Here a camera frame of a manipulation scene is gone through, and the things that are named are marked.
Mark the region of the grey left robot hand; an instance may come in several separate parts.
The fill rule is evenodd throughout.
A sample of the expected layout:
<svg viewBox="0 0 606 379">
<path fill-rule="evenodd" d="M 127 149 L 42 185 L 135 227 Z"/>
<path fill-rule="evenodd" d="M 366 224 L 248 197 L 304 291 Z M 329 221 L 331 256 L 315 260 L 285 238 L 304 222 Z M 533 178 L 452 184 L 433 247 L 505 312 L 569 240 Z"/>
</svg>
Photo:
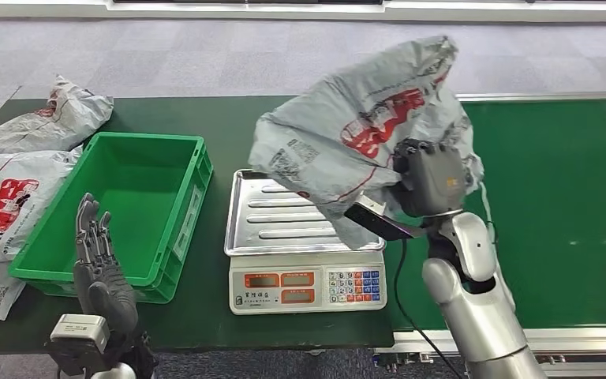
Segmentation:
<svg viewBox="0 0 606 379">
<path fill-rule="evenodd" d="M 85 193 L 75 218 L 73 282 L 84 313 L 104 317 L 112 332 L 128 335 L 138 325 L 137 302 L 114 253 L 110 220 L 111 214 L 101 213 L 99 202 Z"/>
</svg>

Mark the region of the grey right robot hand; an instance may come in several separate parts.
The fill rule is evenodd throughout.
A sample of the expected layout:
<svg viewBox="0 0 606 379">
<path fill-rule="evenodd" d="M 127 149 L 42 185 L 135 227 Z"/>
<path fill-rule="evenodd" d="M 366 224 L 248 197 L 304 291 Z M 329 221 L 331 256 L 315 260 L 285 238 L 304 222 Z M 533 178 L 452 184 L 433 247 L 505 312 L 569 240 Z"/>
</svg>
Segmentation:
<svg viewBox="0 0 606 379">
<path fill-rule="evenodd" d="M 401 179 L 390 191 L 408 216 L 437 216 L 462 209 L 466 174 L 453 146 L 407 138 L 395 146 L 393 169 Z"/>
</svg>

